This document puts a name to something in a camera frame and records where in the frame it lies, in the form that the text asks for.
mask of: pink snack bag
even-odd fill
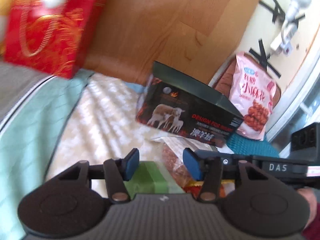
[[[244,53],[236,55],[229,100],[244,116],[237,133],[263,141],[266,123],[272,113],[276,82]]]

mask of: white label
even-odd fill
[[[320,166],[308,166],[307,177],[320,176]]]

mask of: wooden panel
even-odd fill
[[[207,83],[216,63],[237,46],[258,3],[239,1],[241,6],[238,0],[108,0],[85,67],[144,84],[158,60]],[[224,51],[216,59],[212,50],[220,42]]]

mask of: maroon sleeve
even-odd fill
[[[315,220],[303,230],[302,235],[307,240],[320,240],[320,204],[318,203],[317,207],[317,216]]]

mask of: person's hand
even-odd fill
[[[306,224],[307,228],[310,223],[315,220],[316,215],[317,215],[317,198],[315,193],[313,192],[313,190],[311,188],[300,188],[297,190],[297,192],[302,195],[309,203],[310,205],[310,217],[309,220]]]

